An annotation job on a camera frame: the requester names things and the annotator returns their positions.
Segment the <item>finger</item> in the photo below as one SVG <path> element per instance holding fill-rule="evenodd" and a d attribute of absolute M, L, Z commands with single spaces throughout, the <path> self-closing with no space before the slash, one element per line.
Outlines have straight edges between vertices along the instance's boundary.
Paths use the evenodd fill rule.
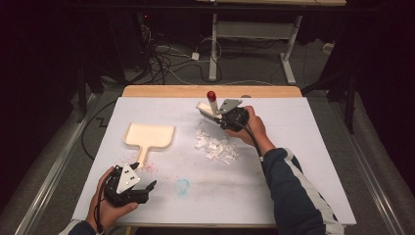
<path fill-rule="evenodd" d="M 100 181 L 98 182 L 98 185 L 97 185 L 97 191 L 98 191 L 98 190 L 100 190 L 101 185 L 104 183 L 105 178 L 106 178 L 109 174 L 111 174 L 111 172 L 113 172 L 113 170 L 114 170 L 114 167 L 113 167 L 113 166 L 111 166 L 109 169 L 107 169 L 107 171 L 103 174 L 103 176 L 101 176 Z"/>
<path fill-rule="evenodd" d="M 248 112 L 248 114 L 250 115 L 250 117 L 254 117 L 255 116 L 254 107 L 252 107 L 252 106 L 245 106 L 244 108 Z"/>
<path fill-rule="evenodd" d="M 126 214 L 128 214 L 128 213 L 130 213 L 130 212 L 132 212 L 134 210 L 136 210 L 137 208 L 138 208 L 138 204 L 137 203 L 127 204 L 127 205 L 125 205 L 123 207 L 117 208 L 115 210 L 115 216 L 116 217 L 124 216 L 124 215 L 126 215 Z"/>
<path fill-rule="evenodd" d="M 230 129 L 225 129 L 225 133 L 230 135 L 230 136 L 235 136 L 236 135 L 236 132 L 233 131 L 233 130 L 230 130 Z"/>

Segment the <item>floor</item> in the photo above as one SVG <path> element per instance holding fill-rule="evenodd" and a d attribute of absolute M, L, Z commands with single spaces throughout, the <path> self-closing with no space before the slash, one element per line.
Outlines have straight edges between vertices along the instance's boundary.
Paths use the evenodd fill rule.
<path fill-rule="evenodd" d="M 295 46 L 290 59 L 297 81 L 303 88 L 317 81 L 329 55 L 322 52 L 324 42 L 316 40 Z M 218 61 L 221 79 L 215 84 L 288 85 L 278 58 L 286 48 L 286 41 L 223 41 Z M 137 84 L 212 84 L 206 81 L 208 63 L 187 62 L 194 52 L 186 46 L 166 40 L 157 49 L 162 62 L 151 61 L 153 77 L 147 75 Z M 201 61 L 208 53 L 201 49 Z M 168 67 L 163 75 L 159 64 Z M 126 70 L 126 77 L 139 71 Z M 85 120 L 77 122 L 79 110 L 76 97 L 74 110 L 56 133 L 50 144 L 25 176 L 14 198 L 0 217 L 0 234 L 58 234 L 69 223 L 83 184 L 105 134 L 105 125 L 96 118 L 108 121 L 114 106 L 112 101 L 121 94 L 123 86 L 108 77 L 103 78 L 103 94 L 89 96 Z M 393 181 L 385 184 L 378 163 L 388 164 L 388 156 L 376 136 L 376 130 L 365 116 L 364 106 L 357 94 L 354 113 L 355 134 L 350 135 L 343 123 L 345 104 L 329 103 L 325 91 L 306 95 L 314 113 L 326 147 L 346 190 L 357 224 L 346 228 L 347 234 L 410 234 L 413 197 L 399 179 L 392 165 L 387 166 Z M 43 201 L 35 201 L 41 196 Z M 382 205 L 390 204 L 389 209 Z M 117 227 L 108 234 L 125 234 L 128 228 Z M 275 234 L 274 229 L 182 229 L 141 227 L 139 234 Z"/>

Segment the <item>white debris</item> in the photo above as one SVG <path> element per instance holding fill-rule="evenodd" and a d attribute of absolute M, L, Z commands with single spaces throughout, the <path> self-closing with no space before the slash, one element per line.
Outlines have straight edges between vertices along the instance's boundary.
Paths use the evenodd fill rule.
<path fill-rule="evenodd" d="M 223 136 L 222 140 L 209 137 L 208 133 L 202 128 L 196 130 L 196 138 L 198 142 L 196 148 L 205 149 L 207 154 L 205 157 L 209 160 L 219 160 L 227 165 L 230 165 L 230 161 L 235 161 L 240 154 L 235 151 L 236 146 L 229 144 L 226 136 Z"/>

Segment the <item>red cap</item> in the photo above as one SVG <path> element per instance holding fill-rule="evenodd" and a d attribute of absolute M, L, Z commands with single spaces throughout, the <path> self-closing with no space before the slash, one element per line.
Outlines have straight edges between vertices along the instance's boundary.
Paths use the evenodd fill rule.
<path fill-rule="evenodd" d="M 216 101 L 216 94 L 214 94 L 213 91 L 209 91 L 207 93 L 207 98 L 209 102 L 215 102 Z"/>

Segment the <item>wrist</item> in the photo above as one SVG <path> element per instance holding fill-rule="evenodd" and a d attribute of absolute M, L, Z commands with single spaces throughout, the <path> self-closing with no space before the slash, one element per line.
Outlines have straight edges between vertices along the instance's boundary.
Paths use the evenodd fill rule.
<path fill-rule="evenodd" d="M 87 217 L 84 221 L 87 222 L 91 226 L 91 228 L 94 229 L 95 233 L 98 234 L 97 223 L 93 218 L 91 219 Z"/>
<path fill-rule="evenodd" d="M 264 157 L 264 155 L 270 151 L 271 149 L 275 149 L 275 145 L 268 139 L 267 136 L 260 136 L 257 138 L 257 142 L 259 145 L 259 150 L 261 152 L 261 156 Z"/>

